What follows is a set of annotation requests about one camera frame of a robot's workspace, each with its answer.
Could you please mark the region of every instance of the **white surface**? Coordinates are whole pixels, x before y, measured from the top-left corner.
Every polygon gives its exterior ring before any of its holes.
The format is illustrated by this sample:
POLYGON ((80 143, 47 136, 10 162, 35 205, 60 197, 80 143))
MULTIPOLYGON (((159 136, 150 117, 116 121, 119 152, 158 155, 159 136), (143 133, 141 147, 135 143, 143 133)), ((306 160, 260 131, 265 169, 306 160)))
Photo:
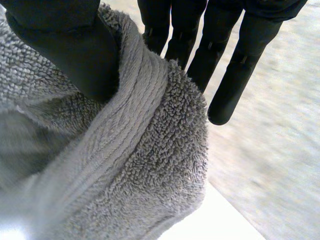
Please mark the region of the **white surface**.
POLYGON ((159 240, 265 240, 210 184, 201 207, 159 240))

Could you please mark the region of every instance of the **gray floor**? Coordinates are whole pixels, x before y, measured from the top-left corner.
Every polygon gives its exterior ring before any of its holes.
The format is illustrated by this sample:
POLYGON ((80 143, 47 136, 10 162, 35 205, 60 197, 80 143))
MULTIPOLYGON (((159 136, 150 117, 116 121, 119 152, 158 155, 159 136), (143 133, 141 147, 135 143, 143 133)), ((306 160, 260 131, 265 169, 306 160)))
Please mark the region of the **gray floor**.
MULTIPOLYGON (((107 2, 129 13, 143 30, 137 0, 107 2)), ((205 92, 208 102, 223 77, 239 27, 240 22, 205 92)), ((268 240, 320 239, 318 0, 309 0, 297 18, 282 25, 232 120, 208 126, 214 187, 268 240)))

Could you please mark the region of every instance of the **concrete floor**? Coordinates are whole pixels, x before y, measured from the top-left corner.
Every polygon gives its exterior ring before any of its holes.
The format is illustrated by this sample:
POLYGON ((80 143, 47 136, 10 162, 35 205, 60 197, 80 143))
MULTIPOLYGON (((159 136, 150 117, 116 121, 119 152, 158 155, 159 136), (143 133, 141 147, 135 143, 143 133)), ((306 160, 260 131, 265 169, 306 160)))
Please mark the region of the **concrete floor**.
MULTIPOLYGON (((137 0, 107 2, 129 13, 143 31, 137 0)), ((319 13, 319 1, 309 0, 298 17, 285 22, 231 121, 208 124, 209 181, 267 240, 320 239, 319 13)), ((240 22, 205 92, 208 102, 233 53, 240 22)))

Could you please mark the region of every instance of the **finger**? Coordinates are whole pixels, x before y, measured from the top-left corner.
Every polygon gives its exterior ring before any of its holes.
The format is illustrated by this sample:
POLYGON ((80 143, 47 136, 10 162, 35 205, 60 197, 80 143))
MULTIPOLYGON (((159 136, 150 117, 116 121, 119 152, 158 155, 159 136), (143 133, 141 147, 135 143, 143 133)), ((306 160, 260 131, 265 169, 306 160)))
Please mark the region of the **finger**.
POLYGON ((209 106, 210 122, 223 125, 230 120, 264 49, 275 38, 281 25, 282 22, 245 13, 239 41, 209 106))
POLYGON ((241 1, 229 3, 209 0, 204 14, 204 26, 199 48, 188 69, 188 76, 204 93, 221 59, 231 31, 238 21, 243 6, 241 1))
POLYGON ((160 55, 169 35, 171 0, 138 0, 138 6, 145 26, 144 42, 160 55))
POLYGON ((172 0, 172 39, 165 58, 178 59, 184 69, 197 38, 200 17, 205 11, 207 0, 172 0))

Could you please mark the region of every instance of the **gray towel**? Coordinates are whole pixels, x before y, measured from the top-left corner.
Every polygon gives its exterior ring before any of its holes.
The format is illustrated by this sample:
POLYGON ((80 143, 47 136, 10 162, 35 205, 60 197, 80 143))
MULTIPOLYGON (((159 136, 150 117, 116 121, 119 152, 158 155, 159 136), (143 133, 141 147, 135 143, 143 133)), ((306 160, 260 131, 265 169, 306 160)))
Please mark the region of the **gray towel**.
POLYGON ((0 147, 0 231, 152 240, 201 204, 204 98, 176 61, 147 49, 128 15, 99 11, 120 49, 120 87, 106 105, 0 20, 0 142, 9 143, 0 147))

